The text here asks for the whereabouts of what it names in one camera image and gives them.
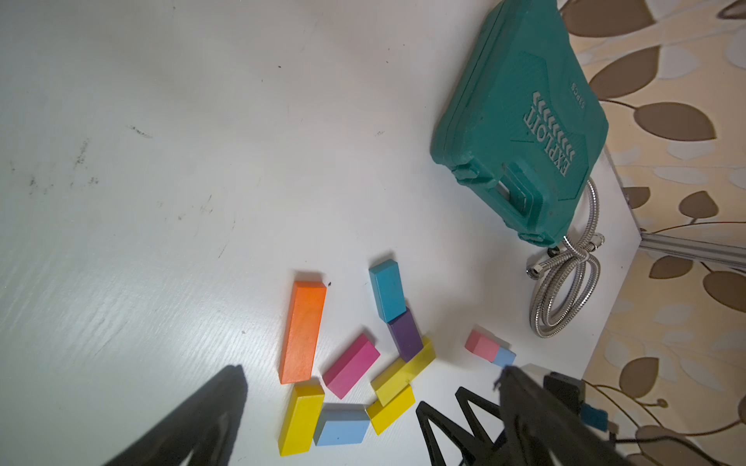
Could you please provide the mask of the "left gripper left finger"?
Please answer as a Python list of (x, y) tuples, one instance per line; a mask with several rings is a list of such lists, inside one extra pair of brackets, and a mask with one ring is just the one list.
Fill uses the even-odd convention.
[(227, 365), (110, 465), (227, 465), (248, 397), (243, 367)]

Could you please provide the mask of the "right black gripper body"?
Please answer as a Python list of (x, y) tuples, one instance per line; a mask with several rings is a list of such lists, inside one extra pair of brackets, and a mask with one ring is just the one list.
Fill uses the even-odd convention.
[(577, 415), (582, 423), (602, 432), (608, 431), (608, 413), (586, 403), (586, 386), (582, 381), (558, 372), (550, 372), (544, 376), (543, 387)]

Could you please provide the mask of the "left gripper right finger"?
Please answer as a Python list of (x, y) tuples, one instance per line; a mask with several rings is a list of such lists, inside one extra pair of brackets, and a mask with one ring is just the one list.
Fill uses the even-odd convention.
[(510, 465), (629, 464), (520, 368), (504, 368), (497, 386)]

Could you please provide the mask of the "pink block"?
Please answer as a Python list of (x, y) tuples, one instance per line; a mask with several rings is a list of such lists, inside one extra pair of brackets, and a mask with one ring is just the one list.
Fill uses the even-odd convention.
[(495, 361), (500, 350), (500, 345), (497, 341), (476, 329), (470, 332), (464, 347), (472, 353), (472, 355), (476, 355), (490, 363)]

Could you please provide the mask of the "long yellow-green block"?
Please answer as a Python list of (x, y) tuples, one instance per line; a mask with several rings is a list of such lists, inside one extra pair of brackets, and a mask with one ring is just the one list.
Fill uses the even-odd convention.
[(379, 374), (371, 386), (383, 406), (388, 405), (406, 386), (409, 386), (435, 359), (436, 353), (429, 337), (423, 337), (424, 347), (411, 360), (396, 359)]

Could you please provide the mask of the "short yellow block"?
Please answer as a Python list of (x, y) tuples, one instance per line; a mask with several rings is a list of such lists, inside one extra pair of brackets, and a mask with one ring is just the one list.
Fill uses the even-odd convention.
[(383, 434), (400, 419), (414, 404), (415, 395), (412, 386), (406, 386), (399, 394), (384, 405), (377, 400), (366, 409), (369, 421), (377, 435)]

